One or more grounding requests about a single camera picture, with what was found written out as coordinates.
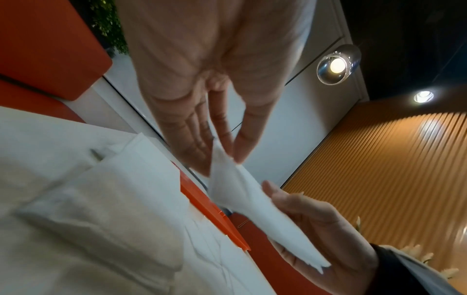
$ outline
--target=white napkin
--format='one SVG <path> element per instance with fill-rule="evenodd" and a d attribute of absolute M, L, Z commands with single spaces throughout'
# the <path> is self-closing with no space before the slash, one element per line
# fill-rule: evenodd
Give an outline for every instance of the white napkin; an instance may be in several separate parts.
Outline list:
<path fill-rule="evenodd" d="M 166 294 L 183 265 L 188 205 L 178 169 L 138 135 L 18 213 Z"/>
<path fill-rule="evenodd" d="M 216 204 L 248 217 L 271 239 L 321 274 L 323 267 L 331 265 L 298 226 L 274 206 L 253 176 L 234 163 L 218 140 L 213 146 L 208 194 Z"/>

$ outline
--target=wood panel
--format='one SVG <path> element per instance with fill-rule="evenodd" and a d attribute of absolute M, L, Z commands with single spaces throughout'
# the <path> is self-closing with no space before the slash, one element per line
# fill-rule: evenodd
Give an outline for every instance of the wood panel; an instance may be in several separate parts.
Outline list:
<path fill-rule="evenodd" d="M 370 242 L 420 244 L 467 291 L 466 87 L 358 104 L 284 185 L 362 219 Z"/>

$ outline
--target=brown corrugated wall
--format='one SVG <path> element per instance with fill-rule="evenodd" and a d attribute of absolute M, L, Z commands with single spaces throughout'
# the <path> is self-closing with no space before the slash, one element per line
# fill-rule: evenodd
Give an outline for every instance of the brown corrugated wall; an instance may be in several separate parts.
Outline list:
<path fill-rule="evenodd" d="M 283 189 L 333 204 L 372 243 L 420 244 L 467 293 L 467 88 L 358 104 Z"/>

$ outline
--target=lit lamp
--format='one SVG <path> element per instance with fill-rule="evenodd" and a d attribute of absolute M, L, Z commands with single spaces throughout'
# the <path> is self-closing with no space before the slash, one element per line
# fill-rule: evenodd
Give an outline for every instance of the lit lamp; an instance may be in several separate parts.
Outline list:
<path fill-rule="evenodd" d="M 359 66 L 360 49 L 352 44 L 340 45 L 334 52 L 321 59 L 316 69 L 318 79 L 326 85 L 345 81 Z"/>

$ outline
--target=hand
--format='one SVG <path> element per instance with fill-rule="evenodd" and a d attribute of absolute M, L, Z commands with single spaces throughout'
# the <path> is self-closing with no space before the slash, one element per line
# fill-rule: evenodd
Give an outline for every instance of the hand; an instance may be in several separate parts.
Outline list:
<path fill-rule="evenodd" d="M 209 113 L 226 152 L 243 162 L 300 57 L 316 0 L 116 4 L 141 93 L 173 153 L 209 175 Z M 230 81 L 246 104 L 235 140 L 227 122 Z"/>
<path fill-rule="evenodd" d="M 318 287 L 340 295 L 362 295 L 368 289 L 378 257 L 371 245 L 327 202 L 302 194 L 288 194 L 269 181 L 263 191 L 305 233 L 331 263 L 321 275 L 284 247 L 271 241 L 279 254 L 293 268 Z"/>

